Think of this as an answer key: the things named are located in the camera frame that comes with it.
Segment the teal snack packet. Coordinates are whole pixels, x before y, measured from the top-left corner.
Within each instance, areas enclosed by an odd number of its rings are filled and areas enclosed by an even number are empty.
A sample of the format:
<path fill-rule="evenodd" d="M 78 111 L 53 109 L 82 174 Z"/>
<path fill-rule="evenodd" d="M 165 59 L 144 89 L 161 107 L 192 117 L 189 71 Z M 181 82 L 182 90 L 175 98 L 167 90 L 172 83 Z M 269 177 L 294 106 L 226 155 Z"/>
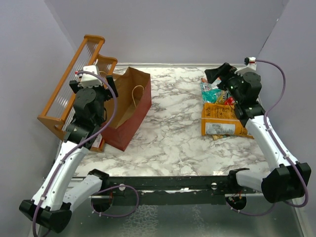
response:
<path fill-rule="evenodd" d="M 217 78 L 213 83 L 209 83 L 206 78 L 201 78 L 201 96 L 203 103 L 216 103 L 221 95 L 221 89 L 218 88 L 218 84 L 221 82 Z"/>

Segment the yellow M&M's candy packet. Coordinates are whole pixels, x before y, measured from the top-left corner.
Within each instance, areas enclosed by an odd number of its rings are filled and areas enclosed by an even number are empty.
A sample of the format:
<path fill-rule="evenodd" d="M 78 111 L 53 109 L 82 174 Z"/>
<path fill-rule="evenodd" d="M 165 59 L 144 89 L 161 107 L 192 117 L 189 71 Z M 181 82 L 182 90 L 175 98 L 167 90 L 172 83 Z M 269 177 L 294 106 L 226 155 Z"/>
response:
<path fill-rule="evenodd" d="M 221 91 L 218 93 L 216 104 L 224 105 L 227 100 L 227 91 Z"/>

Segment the small red snack packet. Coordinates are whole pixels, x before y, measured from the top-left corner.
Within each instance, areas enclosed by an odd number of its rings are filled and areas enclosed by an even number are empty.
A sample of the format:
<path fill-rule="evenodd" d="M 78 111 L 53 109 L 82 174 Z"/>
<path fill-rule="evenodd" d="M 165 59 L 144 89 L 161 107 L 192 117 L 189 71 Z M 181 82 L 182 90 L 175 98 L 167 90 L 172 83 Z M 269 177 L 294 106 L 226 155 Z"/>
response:
<path fill-rule="evenodd" d="M 225 101 L 224 101 L 224 105 L 229 105 L 232 106 L 235 104 L 235 100 L 233 99 L 233 97 L 228 97 Z"/>

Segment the red brown paper bag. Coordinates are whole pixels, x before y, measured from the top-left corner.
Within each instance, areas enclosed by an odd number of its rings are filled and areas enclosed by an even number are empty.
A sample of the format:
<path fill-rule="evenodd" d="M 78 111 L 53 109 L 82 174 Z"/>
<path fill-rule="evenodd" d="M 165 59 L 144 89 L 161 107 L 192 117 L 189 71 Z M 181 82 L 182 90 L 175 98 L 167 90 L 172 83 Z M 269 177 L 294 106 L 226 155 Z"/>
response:
<path fill-rule="evenodd" d="M 151 75 L 129 67 L 115 86 L 117 113 L 101 135 L 106 144 L 125 151 L 152 105 Z"/>

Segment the yellow Kettle chip bag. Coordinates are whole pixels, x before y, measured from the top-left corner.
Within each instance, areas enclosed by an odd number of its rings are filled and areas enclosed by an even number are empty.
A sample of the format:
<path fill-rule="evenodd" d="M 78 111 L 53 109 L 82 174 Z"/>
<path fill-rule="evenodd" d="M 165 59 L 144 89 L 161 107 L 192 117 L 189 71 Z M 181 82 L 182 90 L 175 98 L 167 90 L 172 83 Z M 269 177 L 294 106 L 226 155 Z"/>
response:
<path fill-rule="evenodd" d="M 236 118 L 234 106 L 204 103 L 201 112 L 201 134 L 234 135 L 247 138 L 253 136 Z"/>

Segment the golden chip bag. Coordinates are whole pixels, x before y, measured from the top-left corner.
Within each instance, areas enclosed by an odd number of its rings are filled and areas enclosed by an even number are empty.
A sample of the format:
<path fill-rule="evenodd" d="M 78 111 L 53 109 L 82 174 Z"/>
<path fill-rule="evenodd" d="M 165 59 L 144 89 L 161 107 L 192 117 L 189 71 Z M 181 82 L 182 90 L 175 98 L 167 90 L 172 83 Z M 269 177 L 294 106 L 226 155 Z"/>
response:
<path fill-rule="evenodd" d="M 215 140 L 230 137 L 230 135 L 228 135 L 228 134 L 212 134 L 211 137 L 215 141 Z"/>

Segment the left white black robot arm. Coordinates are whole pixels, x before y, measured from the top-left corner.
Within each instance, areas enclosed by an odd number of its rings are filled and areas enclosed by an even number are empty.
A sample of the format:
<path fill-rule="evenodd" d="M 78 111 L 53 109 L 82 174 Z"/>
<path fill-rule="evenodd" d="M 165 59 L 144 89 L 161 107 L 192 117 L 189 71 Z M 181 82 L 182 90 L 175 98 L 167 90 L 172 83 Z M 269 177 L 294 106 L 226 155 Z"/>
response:
<path fill-rule="evenodd" d="M 89 72 L 81 71 L 81 81 L 70 81 L 75 93 L 75 114 L 66 128 L 59 155 L 41 188 L 30 200 L 23 200 L 19 210 L 32 221 L 33 235 L 37 225 L 48 232 L 62 232 L 72 213 L 93 193 L 105 194 L 109 182 L 97 175 L 88 175 L 76 187 L 69 183 L 96 137 L 112 122 L 118 108 L 118 92 L 112 76 L 104 79 L 96 74 L 84 81 Z"/>

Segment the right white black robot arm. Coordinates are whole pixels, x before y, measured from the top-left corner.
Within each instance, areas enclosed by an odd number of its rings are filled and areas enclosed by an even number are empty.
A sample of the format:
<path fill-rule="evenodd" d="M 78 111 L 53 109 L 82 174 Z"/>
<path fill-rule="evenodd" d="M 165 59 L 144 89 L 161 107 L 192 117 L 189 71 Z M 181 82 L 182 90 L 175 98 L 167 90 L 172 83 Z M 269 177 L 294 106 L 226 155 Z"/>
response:
<path fill-rule="evenodd" d="M 232 96 L 237 119 L 259 145 L 270 169 L 266 177 L 249 169 L 230 171 L 228 190 L 238 193 L 244 187 L 251 188 L 261 192 L 270 203 L 304 197 L 299 206 L 307 205 L 307 185 L 312 170 L 307 163 L 299 162 L 284 145 L 269 121 L 268 111 L 258 102 L 262 85 L 261 77 L 256 73 L 256 60 L 249 60 L 239 69 L 224 63 L 204 72 L 209 83 L 220 79 L 219 89 Z"/>

